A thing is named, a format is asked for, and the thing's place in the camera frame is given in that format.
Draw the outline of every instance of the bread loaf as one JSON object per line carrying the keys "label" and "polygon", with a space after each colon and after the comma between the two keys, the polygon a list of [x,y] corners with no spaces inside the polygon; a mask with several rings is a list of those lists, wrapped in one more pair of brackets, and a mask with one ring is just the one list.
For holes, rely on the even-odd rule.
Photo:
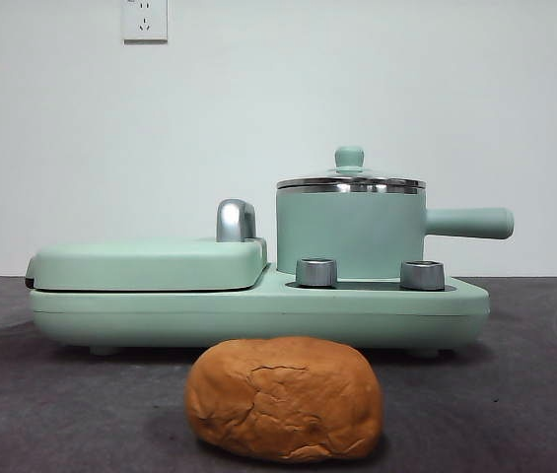
{"label": "bread loaf", "polygon": [[383,427],[382,393],[366,359],[310,337],[210,348],[190,370],[185,407],[201,439],[283,462],[364,457]]}

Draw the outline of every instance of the gray surface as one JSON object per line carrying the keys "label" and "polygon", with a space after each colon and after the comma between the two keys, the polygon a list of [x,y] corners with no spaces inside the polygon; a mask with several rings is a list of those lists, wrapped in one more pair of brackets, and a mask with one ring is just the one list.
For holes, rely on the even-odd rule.
{"label": "gray surface", "polygon": [[[297,471],[557,472],[557,279],[468,279],[493,313],[478,343],[436,361],[365,355],[385,391],[369,459]],[[43,338],[28,291],[0,278],[0,472],[287,471],[195,440],[186,374],[201,350],[110,358]]]}

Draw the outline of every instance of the pot lid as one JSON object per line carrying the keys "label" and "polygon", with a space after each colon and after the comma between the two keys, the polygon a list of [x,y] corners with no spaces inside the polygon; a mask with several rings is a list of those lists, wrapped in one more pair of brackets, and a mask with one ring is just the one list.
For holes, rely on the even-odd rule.
{"label": "pot lid", "polygon": [[364,168],[364,150],[358,146],[342,146],[335,151],[335,168],[325,173],[281,180],[278,189],[302,188],[308,186],[337,186],[344,184],[345,190],[339,191],[377,191],[382,188],[424,189],[425,182],[404,177],[382,175],[372,169]]}

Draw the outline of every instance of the electrical outlet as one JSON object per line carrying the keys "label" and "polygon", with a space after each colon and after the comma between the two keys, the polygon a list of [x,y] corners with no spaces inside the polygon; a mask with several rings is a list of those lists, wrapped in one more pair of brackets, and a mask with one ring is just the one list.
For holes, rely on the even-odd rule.
{"label": "electrical outlet", "polygon": [[168,0],[122,0],[125,41],[166,41],[169,38]]}

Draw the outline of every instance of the stainless steel rim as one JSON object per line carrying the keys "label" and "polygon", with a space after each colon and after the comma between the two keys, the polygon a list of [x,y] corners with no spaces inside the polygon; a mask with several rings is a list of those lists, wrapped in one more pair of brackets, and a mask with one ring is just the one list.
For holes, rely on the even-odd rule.
{"label": "stainless steel rim", "polygon": [[320,192],[374,192],[380,194],[424,194],[425,189],[421,187],[408,187],[404,185],[385,185],[385,184],[318,184],[301,185],[293,187],[278,187],[278,194],[281,193],[320,193]]}
{"label": "stainless steel rim", "polygon": [[394,177],[359,177],[356,175],[337,175],[333,177],[305,177],[288,179],[278,182],[278,189],[290,187],[309,187],[318,185],[360,185],[360,186],[390,186],[390,187],[417,187],[425,188],[425,182],[414,179],[401,179]]}

